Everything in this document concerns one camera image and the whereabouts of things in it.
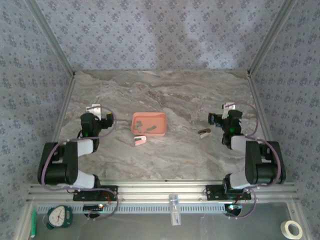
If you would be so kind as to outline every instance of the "blue patterned wall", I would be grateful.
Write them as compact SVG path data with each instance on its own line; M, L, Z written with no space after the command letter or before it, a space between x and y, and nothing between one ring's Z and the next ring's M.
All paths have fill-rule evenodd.
M74 70L246 70L283 0L37 0Z
M0 1L0 239L11 239L70 77L23 0Z
M299 0L254 79L315 239L320 239L320 3Z

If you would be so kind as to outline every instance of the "tape roll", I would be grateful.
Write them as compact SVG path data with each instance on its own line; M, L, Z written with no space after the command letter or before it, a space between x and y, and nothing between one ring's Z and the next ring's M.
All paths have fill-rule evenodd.
M296 227L298 229L298 234L293 235L289 230L290 226ZM280 228L283 236L285 236L287 239L299 240L302 238L302 235L303 235L302 228L299 225L299 223L297 223L296 221L292 221L292 220L284 221L283 223L281 223Z

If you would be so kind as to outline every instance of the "pink tray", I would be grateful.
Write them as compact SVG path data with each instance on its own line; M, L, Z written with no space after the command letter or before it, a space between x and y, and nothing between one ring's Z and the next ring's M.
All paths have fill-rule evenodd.
M139 124L137 121L140 121L142 124L142 126L139 127L141 132L135 128L135 126ZM152 126L156 126L156 128L147 131L147 129ZM167 131L167 115L164 112L135 112L132 116L131 131L134 135L163 137Z

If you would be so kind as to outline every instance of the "green pen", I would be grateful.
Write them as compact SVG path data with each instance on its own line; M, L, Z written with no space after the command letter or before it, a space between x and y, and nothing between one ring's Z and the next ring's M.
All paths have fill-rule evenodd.
M36 223L37 223L37 210L34 207L32 210L32 216L31 216L31 232L30 232L31 238L34 238L36 236Z

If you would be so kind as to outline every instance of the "pink object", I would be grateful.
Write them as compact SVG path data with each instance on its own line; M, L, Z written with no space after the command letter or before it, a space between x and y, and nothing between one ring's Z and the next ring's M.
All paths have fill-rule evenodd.
M132 116L131 131L134 135L163 137L167 131L167 115L164 112L135 112Z
M141 144L144 144L147 141L146 136L135 136L133 139L134 139L135 146L139 146Z

